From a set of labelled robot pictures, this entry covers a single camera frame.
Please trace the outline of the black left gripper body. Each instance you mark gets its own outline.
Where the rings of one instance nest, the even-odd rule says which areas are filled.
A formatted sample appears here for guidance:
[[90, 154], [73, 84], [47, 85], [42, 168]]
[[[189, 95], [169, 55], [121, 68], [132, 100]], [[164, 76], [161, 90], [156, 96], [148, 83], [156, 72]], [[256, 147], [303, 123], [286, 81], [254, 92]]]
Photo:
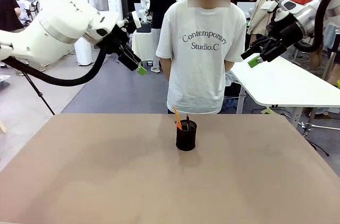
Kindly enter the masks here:
[[118, 20], [104, 40], [108, 44], [108, 54], [123, 54], [123, 47], [130, 45], [130, 35], [133, 33], [133, 15], [128, 13], [123, 20]]

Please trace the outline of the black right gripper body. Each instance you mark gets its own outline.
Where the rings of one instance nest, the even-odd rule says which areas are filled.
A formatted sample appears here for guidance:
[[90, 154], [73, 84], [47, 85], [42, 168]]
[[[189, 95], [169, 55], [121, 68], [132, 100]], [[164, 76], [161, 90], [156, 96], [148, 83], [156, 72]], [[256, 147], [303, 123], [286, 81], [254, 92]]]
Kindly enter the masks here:
[[299, 42], [303, 37], [300, 27], [293, 22], [290, 25], [271, 23], [267, 26], [268, 42], [262, 49], [262, 59], [271, 62], [285, 53], [291, 45]]

